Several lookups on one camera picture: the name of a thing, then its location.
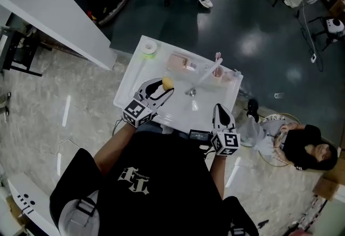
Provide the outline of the grey shoulder bag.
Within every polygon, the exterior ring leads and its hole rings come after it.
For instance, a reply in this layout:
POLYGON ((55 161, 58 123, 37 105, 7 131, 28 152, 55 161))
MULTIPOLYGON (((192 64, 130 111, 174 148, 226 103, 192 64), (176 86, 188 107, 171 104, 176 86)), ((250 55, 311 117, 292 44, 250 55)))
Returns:
POLYGON ((96 190, 85 198, 72 200, 65 205, 58 221, 61 236, 98 236, 98 193, 96 190))

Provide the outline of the green white canister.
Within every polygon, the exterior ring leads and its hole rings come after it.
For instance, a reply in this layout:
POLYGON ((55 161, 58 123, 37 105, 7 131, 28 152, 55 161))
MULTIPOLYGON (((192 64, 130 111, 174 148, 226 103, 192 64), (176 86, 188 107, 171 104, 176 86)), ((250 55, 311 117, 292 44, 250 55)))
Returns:
POLYGON ((140 50, 145 58, 151 59, 156 54, 157 43, 153 40, 147 39, 140 44, 140 50))

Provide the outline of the white pillar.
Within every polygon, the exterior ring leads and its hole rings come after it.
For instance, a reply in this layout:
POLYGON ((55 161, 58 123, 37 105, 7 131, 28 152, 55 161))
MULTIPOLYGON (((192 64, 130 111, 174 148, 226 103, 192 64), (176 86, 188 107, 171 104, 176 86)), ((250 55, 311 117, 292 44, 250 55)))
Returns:
POLYGON ((98 66, 111 70, 110 41, 74 0, 0 0, 0 5, 98 66))

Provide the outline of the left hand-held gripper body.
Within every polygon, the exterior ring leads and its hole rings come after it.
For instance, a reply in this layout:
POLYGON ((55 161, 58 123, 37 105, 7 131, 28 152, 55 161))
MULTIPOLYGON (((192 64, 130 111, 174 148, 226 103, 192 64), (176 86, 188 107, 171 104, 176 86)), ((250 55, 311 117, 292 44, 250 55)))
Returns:
POLYGON ((151 121, 156 113, 156 102, 142 89, 135 93, 130 103, 122 110, 123 119, 135 128, 151 121))

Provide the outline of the person's black t-shirt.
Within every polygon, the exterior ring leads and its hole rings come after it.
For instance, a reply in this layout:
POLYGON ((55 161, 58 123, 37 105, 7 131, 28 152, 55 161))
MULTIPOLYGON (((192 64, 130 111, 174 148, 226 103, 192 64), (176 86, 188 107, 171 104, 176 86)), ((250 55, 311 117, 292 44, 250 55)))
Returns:
POLYGON ((201 151, 176 135, 135 133, 106 176, 78 150, 50 196, 56 227, 68 202, 96 190, 98 236, 259 236, 239 201, 221 199, 201 151))

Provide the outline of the pink toothbrush cup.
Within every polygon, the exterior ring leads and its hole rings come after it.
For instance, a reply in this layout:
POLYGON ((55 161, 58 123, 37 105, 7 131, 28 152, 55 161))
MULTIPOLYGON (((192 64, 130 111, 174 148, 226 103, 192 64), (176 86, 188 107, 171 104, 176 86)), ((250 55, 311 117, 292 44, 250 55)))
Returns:
POLYGON ((218 66, 213 72, 212 76, 215 80, 221 81, 222 77, 224 75, 224 70, 221 66, 218 66))

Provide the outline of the person's left forearm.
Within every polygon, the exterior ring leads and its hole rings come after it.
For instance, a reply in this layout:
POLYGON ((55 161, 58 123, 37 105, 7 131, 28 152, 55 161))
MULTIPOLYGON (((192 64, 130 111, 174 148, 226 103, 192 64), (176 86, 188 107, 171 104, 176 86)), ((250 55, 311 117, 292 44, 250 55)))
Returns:
POLYGON ((94 161, 103 176, 109 173, 135 132, 135 127, 125 123, 125 125, 95 154, 94 161))

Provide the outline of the white sink table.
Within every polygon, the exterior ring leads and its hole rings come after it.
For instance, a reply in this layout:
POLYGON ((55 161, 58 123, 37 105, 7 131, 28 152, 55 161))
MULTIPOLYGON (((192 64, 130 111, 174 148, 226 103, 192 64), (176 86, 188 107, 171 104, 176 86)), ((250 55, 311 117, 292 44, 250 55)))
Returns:
POLYGON ((233 109, 243 76, 237 80, 230 80, 228 72, 231 69, 223 66, 224 75, 221 81, 215 80, 210 75, 195 88, 194 96, 186 95, 184 92, 206 73, 215 61, 159 40, 155 40, 157 43, 155 56, 147 59, 140 50, 140 44, 147 39, 150 38, 141 36, 113 104, 122 109, 129 104, 135 92, 145 81, 169 77, 174 82, 174 93, 158 109, 157 116, 153 120, 185 133, 188 133, 191 129, 210 131, 213 128, 214 106, 221 103, 228 110, 233 109), (167 62, 173 53, 180 53, 195 59, 198 63, 198 72, 168 70, 167 62))

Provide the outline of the black metal rack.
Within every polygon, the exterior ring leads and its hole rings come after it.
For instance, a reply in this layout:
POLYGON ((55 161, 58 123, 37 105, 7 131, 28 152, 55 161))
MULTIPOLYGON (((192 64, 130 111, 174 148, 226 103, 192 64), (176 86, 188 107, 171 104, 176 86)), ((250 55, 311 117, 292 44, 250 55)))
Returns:
POLYGON ((0 27, 0 75, 3 70, 16 70, 41 77, 42 74, 30 70, 37 49, 52 49, 38 40, 25 36, 21 32, 0 27))

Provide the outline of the yellow sponge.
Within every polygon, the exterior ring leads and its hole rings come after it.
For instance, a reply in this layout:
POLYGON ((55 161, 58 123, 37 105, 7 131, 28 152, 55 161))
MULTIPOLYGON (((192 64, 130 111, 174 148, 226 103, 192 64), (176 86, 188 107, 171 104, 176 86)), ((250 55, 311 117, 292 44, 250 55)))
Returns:
POLYGON ((198 72, 198 63, 187 55, 173 53, 168 59, 167 69, 176 72, 198 72))
POLYGON ((173 80, 169 77, 163 77, 162 78, 162 87, 165 91, 173 89, 173 87, 174 87, 173 80))

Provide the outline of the white panel black dots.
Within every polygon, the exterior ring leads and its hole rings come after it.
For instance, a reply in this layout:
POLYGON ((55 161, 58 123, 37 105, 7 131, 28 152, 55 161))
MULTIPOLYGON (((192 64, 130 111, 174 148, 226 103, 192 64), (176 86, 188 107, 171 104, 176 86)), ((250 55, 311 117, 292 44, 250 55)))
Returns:
POLYGON ((49 196, 25 173, 8 178, 12 197, 23 213, 48 236, 60 236, 49 210, 49 196))

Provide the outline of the white curved faucet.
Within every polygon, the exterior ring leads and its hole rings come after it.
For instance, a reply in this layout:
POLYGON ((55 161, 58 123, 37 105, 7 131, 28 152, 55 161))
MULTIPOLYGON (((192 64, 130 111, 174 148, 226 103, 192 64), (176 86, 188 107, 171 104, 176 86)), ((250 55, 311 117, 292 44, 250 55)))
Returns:
POLYGON ((212 75, 212 72, 221 65, 223 61, 223 58, 220 58, 218 61, 215 61, 214 65, 211 66, 206 73, 204 73, 196 82, 194 82, 191 87, 189 87, 184 94, 189 95, 197 86, 199 86, 205 79, 207 79, 210 75, 212 75))

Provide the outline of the small black screen device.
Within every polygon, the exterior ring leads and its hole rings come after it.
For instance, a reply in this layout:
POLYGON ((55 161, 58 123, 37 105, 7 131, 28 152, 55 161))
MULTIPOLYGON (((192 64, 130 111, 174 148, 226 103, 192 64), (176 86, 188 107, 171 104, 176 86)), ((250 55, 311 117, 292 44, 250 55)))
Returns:
POLYGON ((195 142, 209 142, 212 138, 213 134, 211 132, 193 129, 190 130, 188 136, 188 139, 195 142))

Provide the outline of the person's right forearm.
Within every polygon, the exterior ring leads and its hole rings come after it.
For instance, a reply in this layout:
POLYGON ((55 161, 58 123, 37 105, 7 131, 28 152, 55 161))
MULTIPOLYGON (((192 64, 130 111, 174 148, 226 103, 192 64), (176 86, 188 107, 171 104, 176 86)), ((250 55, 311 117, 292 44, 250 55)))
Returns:
POLYGON ((215 155, 213 162, 211 164, 210 174, 220 194, 221 199, 224 198, 225 167, 226 167, 226 157, 215 155))

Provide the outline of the white round spotted appliance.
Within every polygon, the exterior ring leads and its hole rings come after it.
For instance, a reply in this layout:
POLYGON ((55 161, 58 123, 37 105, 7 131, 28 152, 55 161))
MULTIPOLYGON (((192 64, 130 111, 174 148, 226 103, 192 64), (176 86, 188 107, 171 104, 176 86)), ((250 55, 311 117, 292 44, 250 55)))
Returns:
POLYGON ((330 34, 343 37, 345 35, 345 25, 337 18, 326 19, 326 28, 330 34))

